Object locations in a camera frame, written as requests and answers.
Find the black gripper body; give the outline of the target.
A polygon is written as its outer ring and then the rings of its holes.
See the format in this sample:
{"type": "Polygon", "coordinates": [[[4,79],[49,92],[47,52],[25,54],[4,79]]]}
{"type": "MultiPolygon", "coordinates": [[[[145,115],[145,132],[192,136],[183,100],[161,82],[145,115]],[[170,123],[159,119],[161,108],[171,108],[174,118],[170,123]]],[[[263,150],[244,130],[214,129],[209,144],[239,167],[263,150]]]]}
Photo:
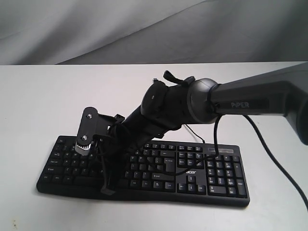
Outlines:
{"type": "Polygon", "coordinates": [[[143,120],[97,120],[93,123],[96,158],[93,170],[107,173],[124,167],[127,155],[147,142],[146,122],[143,120]]]}

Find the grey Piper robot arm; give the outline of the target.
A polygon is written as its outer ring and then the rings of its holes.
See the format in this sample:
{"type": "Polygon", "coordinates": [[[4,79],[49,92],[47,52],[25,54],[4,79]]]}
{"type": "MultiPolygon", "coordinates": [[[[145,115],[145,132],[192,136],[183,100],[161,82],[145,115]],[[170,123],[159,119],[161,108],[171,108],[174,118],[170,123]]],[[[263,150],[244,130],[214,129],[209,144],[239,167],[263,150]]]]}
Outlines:
{"type": "Polygon", "coordinates": [[[184,124],[218,125],[224,115],[283,116],[303,144],[308,142],[308,65],[302,63],[261,75],[219,84],[212,79],[184,80],[169,71],[168,87],[155,80],[140,106],[104,130],[111,136],[99,147],[103,154],[102,193],[112,195],[124,168],[122,153],[137,150],[184,124]]]}

